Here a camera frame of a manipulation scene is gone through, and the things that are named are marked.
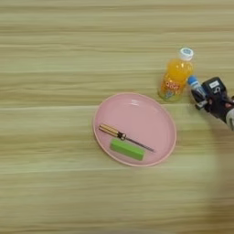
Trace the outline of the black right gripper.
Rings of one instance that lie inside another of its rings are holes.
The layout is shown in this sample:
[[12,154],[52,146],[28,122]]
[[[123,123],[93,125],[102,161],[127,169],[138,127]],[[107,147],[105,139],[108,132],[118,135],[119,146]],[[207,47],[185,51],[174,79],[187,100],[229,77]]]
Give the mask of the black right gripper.
[[234,100],[232,99],[221,96],[205,97],[197,90],[191,90],[191,93],[198,110],[204,109],[221,121],[225,121],[228,112],[234,110]]

